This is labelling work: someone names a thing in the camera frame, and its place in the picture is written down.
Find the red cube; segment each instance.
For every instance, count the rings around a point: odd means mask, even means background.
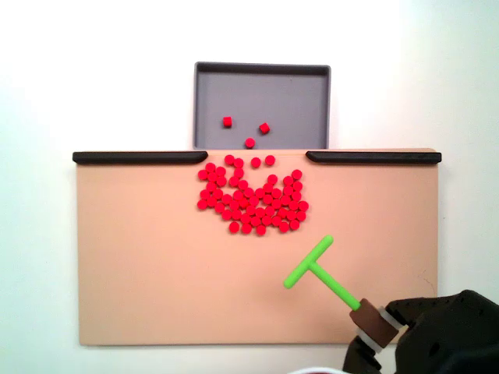
[[[232,127],[232,117],[224,117],[224,127]]]
[[[262,132],[262,134],[266,134],[267,132],[269,132],[271,130],[270,127],[268,127],[268,124],[265,122],[265,123],[262,123],[260,125],[260,131]]]

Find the tan board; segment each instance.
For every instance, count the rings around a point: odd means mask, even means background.
[[[298,231],[257,237],[196,207],[197,172],[227,152],[195,165],[77,166],[81,344],[349,342],[349,309],[314,275],[283,287],[325,235],[334,243],[318,263],[358,299],[437,295],[436,165],[321,165],[272,151],[272,168],[245,167],[249,184],[272,173],[281,185],[301,169],[310,209]],[[249,164],[269,153],[232,154]]]

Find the black rubber strip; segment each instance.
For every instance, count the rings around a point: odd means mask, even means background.
[[[199,164],[208,157],[206,150],[179,152],[74,152],[77,164]]]
[[[438,164],[439,152],[341,152],[309,150],[309,160],[319,164]]]

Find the green stick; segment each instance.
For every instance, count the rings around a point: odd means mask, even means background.
[[[317,259],[326,252],[326,249],[333,244],[333,237],[330,235],[325,236],[319,244],[315,246],[305,259],[289,274],[289,276],[284,281],[284,287],[291,288],[296,282],[310,270],[314,273],[317,278],[323,281],[343,302],[348,305],[352,310],[357,310],[360,308],[359,301],[346,291],[346,289],[341,286],[329,273],[324,270],[317,263]]]

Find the pile of red pieces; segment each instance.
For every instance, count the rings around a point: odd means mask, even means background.
[[[265,157],[265,164],[272,166],[274,156]],[[265,235],[267,228],[275,227],[282,233],[298,230],[300,223],[306,219],[309,204],[302,200],[303,184],[300,179],[302,172],[294,170],[291,175],[283,178],[283,188],[277,187],[278,177],[269,175],[267,183],[257,189],[252,189],[244,177],[244,161],[232,155],[225,157],[225,164],[234,168],[232,177],[227,180],[227,170],[212,162],[206,164],[197,173],[201,181],[207,181],[206,188],[200,192],[197,207],[200,210],[213,208],[221,214],[224,221],[231,221],[228,229],[231,233],[249,234],[253,229],[258,235]],[[261,160],[254,157],[251,160],[253,168],[261,166]],[[222,187],[228,184],[235,188],[232,194],[224,193]]]

